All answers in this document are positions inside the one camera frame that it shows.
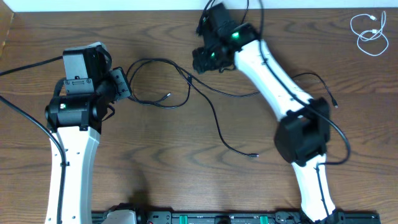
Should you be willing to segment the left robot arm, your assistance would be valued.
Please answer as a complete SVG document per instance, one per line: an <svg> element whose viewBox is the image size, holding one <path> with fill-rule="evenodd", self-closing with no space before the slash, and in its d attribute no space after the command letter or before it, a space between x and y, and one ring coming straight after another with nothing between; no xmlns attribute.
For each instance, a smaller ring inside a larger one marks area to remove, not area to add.
<svg viewBox="0 0 398 224"><path fill-rule="evenodd" d="M65 49L65 78L45 108L52 148L46 223L91 223L95 154L111 105L131 96L122 68L102 42Z"/></svg>

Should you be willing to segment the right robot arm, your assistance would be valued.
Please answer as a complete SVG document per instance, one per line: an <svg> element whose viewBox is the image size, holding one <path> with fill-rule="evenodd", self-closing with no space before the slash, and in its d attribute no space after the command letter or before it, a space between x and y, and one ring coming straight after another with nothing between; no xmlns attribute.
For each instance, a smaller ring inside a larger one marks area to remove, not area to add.
<svg viewBox="0 0 398 224"><path fill-rule="evenodd" d="M193 69L202 74L232 66L252 81L278 121L274 144L294 169L306 221L333 223L336 207L324 167L330 140L328 103L297 86L257 30L234 21L224 4L206 4L197 35L203 37L204 45L192 52Z"/></svg>

